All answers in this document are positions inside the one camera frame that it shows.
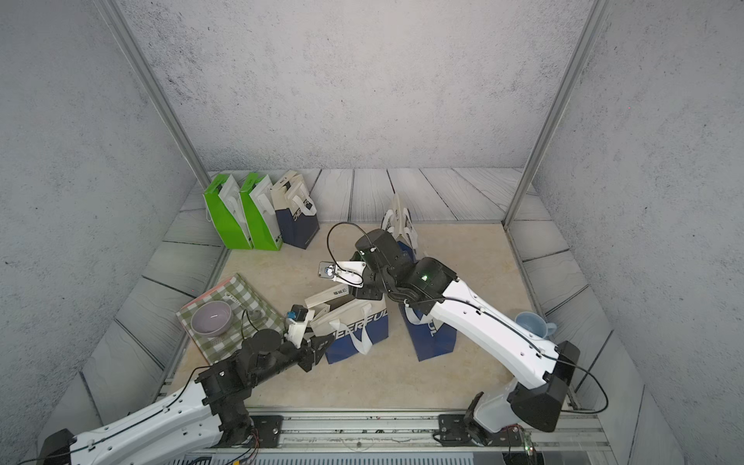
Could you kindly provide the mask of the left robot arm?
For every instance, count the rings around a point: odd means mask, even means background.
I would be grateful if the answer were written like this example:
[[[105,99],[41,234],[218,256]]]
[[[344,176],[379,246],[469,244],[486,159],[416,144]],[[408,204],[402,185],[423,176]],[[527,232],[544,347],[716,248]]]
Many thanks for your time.
[[[37,464],[163,464],[211,447],[261,444],[261,428],[245,406],[254,389],[298,366],[309,372],[333,335],[302,338],[262,329],[232,356],[198,367],[177,393],[112,424],[73,434],[61,429],[44,441]]]

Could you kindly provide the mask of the blue white takeout bag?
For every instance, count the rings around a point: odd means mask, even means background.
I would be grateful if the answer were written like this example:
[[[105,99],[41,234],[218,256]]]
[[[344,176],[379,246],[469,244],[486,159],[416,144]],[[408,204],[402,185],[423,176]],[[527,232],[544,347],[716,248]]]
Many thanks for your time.
[[[389,337],[389,312],[385,300],[356,298],[346,285],[336,285],[306,298],[315,312],[310,329],[316,336],[333,335],[325,352],[328,364],[356,355],[368,355],[375,344]]]

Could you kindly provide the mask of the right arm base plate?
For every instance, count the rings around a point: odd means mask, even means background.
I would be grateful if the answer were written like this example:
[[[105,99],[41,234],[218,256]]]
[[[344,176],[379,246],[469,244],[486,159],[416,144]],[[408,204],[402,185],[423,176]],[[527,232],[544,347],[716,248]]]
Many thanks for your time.
[[[475,422],[475,408],[484,396],[479,393],[473,399],[464,415],[443,414],[438,417],[439,429],[432,439],[443,447],[512,447],[523,445],[523,435],[519,425],[509,425],[496,433],[490,433]]]

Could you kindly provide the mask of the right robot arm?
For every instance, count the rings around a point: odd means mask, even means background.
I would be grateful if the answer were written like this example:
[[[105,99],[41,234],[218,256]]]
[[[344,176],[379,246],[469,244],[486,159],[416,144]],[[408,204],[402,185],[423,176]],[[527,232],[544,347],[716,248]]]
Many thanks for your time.
[[[554,344],[521,327],[440,261],[413,260],[385,230],[366,232],[355,247],[354,261],[341,267],[360,275],[356,288],[371,288],[453,327],[513,374],[511,385],[499,393],[481,393],[474,399],[471,424],[487,433],[518,422],[542,432],[555,430],[579,367],[577,346],[569,341]]]

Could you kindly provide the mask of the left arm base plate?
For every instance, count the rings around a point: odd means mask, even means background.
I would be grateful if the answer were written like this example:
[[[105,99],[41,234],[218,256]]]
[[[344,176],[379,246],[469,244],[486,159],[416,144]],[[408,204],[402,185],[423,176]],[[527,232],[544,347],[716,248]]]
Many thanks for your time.
[[[259,415],[251,417],[252,435],[257,449],[277,449],[282,434],[284,417]]]

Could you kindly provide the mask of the dark navy takeaway bag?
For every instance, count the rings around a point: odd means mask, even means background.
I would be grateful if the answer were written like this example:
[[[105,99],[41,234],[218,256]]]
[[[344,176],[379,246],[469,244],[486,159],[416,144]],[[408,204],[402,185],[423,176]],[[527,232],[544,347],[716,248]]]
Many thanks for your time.
[[[273,184],[270,193],[284,243],[307,249],[320,227],[317,207],[303,176],[288,170]]]

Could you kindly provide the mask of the green white takeout bag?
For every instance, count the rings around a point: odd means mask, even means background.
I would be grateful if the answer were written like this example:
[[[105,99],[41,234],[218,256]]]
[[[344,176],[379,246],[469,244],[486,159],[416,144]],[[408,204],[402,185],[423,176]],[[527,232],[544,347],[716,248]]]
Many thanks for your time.
[[[240,187],[231,174],[217,174],[203,192],[208,216],[228,249],[250,250],[253,242],[247,227]]]
[[[279,251],[283,244],[271,201],[272,186],[268,176],[250,172],[240,188],[248,232],[253,248],[257,250]]]

